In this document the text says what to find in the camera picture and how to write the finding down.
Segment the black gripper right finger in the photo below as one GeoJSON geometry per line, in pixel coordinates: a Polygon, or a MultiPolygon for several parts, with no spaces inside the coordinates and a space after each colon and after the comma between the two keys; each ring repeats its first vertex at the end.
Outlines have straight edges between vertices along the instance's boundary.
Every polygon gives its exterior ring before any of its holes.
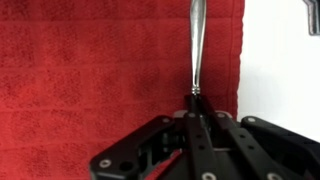
{"type": "Polygon", "coordinates": [[[216,112],[205,97],[198,109],[208,118],[215,150],[225,149],[246,180],[320,180],[320,143],[254,116],[234,122],[216,112]]]}

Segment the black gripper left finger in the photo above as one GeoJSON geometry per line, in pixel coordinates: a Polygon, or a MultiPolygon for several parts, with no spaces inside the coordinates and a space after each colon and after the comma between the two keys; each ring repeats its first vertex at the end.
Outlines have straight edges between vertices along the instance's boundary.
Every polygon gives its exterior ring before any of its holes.
{"type": "Polygon", "coordinates": [[[165,161],[170,164],[156,180],[216,177],[215,113],[204,96],[187,95],[185,102],[185,110],[159,115],[95,155],[91,180],[145,180],[165,161]]]}

